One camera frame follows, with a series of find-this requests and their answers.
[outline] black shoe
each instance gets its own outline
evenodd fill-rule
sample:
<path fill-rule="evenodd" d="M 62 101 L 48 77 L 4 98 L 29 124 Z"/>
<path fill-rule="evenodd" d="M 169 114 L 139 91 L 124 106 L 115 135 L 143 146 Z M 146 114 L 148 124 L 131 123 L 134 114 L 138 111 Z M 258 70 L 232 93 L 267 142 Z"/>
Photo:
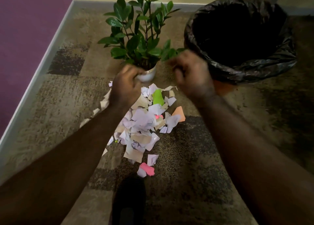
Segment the black shoe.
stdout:
<path fill-rule="evenodd" d="M 112 225 L 142 224 L 145 202 L 144 180 L 136 174 L 125 178 L 113 200 Z"/>

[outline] green paper scrap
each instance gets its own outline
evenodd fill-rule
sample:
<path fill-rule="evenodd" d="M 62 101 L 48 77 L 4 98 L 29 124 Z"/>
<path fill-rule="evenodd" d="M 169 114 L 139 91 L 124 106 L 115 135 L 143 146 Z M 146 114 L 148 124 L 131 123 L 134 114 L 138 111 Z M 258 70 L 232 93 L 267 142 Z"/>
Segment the green paper scrap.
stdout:
<path fill-rule="evenodd" d="M 161 106 L 165 104 L 160 89 L 156 89 L 153 93 L 153 104 L 160 104 Z"/>

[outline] white plant pot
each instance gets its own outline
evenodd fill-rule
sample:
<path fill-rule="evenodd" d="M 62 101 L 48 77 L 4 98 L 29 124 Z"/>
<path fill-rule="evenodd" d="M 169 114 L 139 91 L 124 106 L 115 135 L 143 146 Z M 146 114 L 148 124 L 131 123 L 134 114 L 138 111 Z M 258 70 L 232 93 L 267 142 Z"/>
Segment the white plant pot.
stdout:
<path fill-rule="evenodd" d="M 143 83 L 151 82 L 152 79 L 155 77 L 155 74 L 156 74 L 156 70 L 157 70 L 156 66 L 157 65 L 155 65 L 155 67 L 153 69 L 150 69 L 150 70 L 146 71 L 145 75 L 137 76 L 139 81 L 141 81 Z"/>

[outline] black plastic bag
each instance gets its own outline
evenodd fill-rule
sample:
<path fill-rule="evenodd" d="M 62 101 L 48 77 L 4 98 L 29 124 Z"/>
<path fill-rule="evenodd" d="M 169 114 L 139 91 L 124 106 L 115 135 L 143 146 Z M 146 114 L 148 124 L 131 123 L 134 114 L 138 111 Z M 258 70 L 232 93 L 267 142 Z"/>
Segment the black plastic bag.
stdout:
<path fill-rule="evenodd" d="M 264 0 L 217 0 L 187 22 L 185 47 L 208 62 L 212 77 L 230 84 L 277 76 L 296 64 L 287 14 Z"/>

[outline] hand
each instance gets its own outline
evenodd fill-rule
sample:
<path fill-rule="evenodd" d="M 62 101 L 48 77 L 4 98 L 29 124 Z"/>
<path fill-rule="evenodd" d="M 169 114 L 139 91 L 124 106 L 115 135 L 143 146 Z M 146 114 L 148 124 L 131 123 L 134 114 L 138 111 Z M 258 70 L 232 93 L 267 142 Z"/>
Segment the hand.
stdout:
<path fill-rule="evenodd" d="M 167 63 L 174 68 L 179 88 L 196 106 L 216 95 L 208 65 L 195 53 L 185 50 Z"/>
<path fill-rule="evenodd" d="M 134 65 L 125 65 L 113 80 L 109 104 L 129 109 L 141 95 L 141 83 L 136 76 L 144 72 Z"/>

